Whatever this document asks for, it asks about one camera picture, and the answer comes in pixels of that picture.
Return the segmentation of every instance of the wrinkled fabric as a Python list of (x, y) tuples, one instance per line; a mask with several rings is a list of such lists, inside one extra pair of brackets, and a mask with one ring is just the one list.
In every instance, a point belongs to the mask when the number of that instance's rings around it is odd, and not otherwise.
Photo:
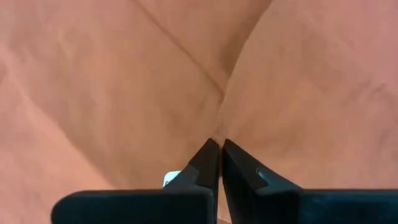
[(211, 136), (302, 187), (398, 187), (397, 12), (1, 0), (0, 223), (50, 223), (77, 190), (159, 188)]

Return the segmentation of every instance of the white label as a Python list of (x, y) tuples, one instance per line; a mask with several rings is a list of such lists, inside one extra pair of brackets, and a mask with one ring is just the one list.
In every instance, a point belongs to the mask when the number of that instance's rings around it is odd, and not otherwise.
[(172, 181), (181, 171), (170, 171), (166, 173), (163, 180), (163, 187), (166, 186), (170, 181)]

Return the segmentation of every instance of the black plastic part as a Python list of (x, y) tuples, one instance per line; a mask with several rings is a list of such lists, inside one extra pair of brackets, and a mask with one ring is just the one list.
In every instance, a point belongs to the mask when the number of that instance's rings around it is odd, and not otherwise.
[(301, 189), (230, 140), (223, 183), (232, 224), (398, 223), (398, 190)]
[(61, 199), (53, 224), (216, 224), (220, 149), (209, 139), (163, 190), (84, 191)]

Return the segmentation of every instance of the fabric surface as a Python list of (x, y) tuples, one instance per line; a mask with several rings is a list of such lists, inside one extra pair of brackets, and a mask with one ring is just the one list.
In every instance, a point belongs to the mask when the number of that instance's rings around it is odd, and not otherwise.
[(159, 188), (210, 136), (302, 187), (398, 187), (397, 12), (1, 0), (0, 223), (50, 223), (77, 190)]

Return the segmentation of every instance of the orange fabric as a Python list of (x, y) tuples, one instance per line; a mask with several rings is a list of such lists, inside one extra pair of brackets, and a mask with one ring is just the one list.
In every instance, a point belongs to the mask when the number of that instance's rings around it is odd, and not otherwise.
[(0, 1), (0, 223), (158, 188), (209, 136), (303, 187), (398, 187), (395, 1)]

